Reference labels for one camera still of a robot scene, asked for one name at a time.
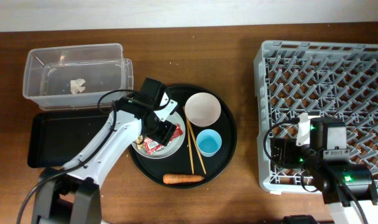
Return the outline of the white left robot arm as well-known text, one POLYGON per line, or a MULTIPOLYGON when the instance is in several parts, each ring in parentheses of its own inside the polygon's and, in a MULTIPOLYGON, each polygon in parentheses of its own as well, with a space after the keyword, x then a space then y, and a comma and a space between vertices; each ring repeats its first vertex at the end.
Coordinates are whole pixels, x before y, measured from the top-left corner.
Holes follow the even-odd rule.
POLYGON ((107 122, 61 169, 46 168, 29 195, 35 197, 32 223, 104 223, 100 190, 123 152, 141 135, 168 144, 176 126, 167 121, 177 109, 168 95, 145 102, 122 97, 107 122))

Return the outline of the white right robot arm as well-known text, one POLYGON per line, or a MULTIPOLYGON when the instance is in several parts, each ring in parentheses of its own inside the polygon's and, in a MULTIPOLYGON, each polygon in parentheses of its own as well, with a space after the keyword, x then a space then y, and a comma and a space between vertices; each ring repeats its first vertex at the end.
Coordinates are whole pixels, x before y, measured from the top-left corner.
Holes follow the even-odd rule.
POLYGON ((351 163, 345 123, 302 114, 286 124, 297 126, 296 139, 264 136, 271 163, 310 175, 335 223, 378 223, 377 187, 367 166, 351 163))

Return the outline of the white tissue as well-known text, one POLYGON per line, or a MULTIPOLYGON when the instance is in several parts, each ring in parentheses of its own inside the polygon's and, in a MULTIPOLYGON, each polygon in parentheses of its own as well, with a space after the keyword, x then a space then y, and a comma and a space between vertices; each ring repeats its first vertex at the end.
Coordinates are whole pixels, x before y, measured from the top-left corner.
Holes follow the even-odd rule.
POLYGON ((78 78, 76 80, 71 80, 70 81, 70 91, 71 94, 77 94, 81 93, 85 90, 84 84, 86 81, 82 78, 78 78))

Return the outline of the light blue cup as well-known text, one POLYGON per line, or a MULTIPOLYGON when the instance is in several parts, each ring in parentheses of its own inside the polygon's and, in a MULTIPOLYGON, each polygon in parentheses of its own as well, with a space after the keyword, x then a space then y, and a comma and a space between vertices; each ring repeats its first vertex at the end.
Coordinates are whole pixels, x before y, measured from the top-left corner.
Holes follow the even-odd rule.
POLYGON ((202 156, 212 157, 221 148, 222 139, 217 131, 213 129, 205 129, 197 135, 196 145, 202 156))

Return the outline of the red snack wrapper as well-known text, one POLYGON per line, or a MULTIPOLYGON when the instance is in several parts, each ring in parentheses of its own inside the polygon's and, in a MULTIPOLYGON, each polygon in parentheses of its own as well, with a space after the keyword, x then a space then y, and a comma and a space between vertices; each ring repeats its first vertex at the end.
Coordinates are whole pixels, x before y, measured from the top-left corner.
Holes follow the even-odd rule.
POLYGON ((150 139, 145 138, 144 140, 144 150, 147 155, 152 155, 158 151, 164 150, 167 148, 167 146, 172 143, 174 140, 178 139, 182 134, 183 131, 181 129, 181 126, 179 124, 176 124, 176 130, 174 131, 172 137, 170 138, 168 144, 166 146, 159 144, 158 142, 150 139))

